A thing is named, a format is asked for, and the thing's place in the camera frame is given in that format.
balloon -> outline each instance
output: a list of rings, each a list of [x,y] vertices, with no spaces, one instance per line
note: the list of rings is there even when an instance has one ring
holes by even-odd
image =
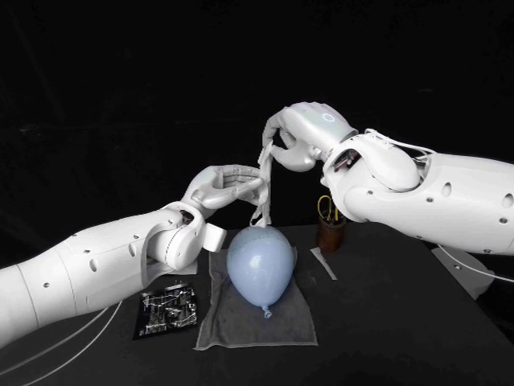
[[[286,290],[295,268],[292,246],[276,228],[267,225],[240,231],[230,244],[227,267],[235,289],[269,318],[269,306]]]

table surface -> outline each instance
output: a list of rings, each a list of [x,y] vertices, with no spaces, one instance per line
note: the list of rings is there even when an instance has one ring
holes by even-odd
[[[333,281],[310,254],[315,226],[279,227],[297,247],[296,282],[313,316],[318,347],[212,347],[198,328],[133,341],[139,295],[82,355],[36,385],[514,384],[514,346],[419,240],[378,223],[345,226],[325,254]],[[228,232],[227,242],[237,231]],[[149,289],[192,283],[199,321],[209,308],[208,253],[198,274],[163,276]],[[19,385],[59,366],[91,341],[116,307],[84,333],[0,377]],[[95,314],[46,326],[0,350],[0,370],[65,338]]]

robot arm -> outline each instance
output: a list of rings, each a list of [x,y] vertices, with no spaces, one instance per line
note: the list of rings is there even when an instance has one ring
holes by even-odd
[[[270,118],[274,124],[267,124],[263,142],[271,140],[270,127],[280,126],[287,150],[277,148],[273,155],[295,171],[309,170],[300,165],[319,149],[320,182],[348,219],[381,222],[407,236],[465,252],[514,256],[514,165],[436,154],[372,129],[342,137],[339,133],[357,130],[326,105],[293,106]],[[404,148],[424,155],[413,158]]]
[[[202,170],[181,201],[77,232],[48,251],[0,269],[0,348],[42,326],[87,314],[183,269],[225,231],[205,223],[235,199],[254,203],[263,180],[248,166]]]

small container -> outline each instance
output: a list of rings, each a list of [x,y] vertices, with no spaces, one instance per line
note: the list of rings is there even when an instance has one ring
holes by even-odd
[[[331,253],[338,250],[344,241],[345,217],[339,214],[338,222],[326,221],[318,216],[316,245],[320,252]]]

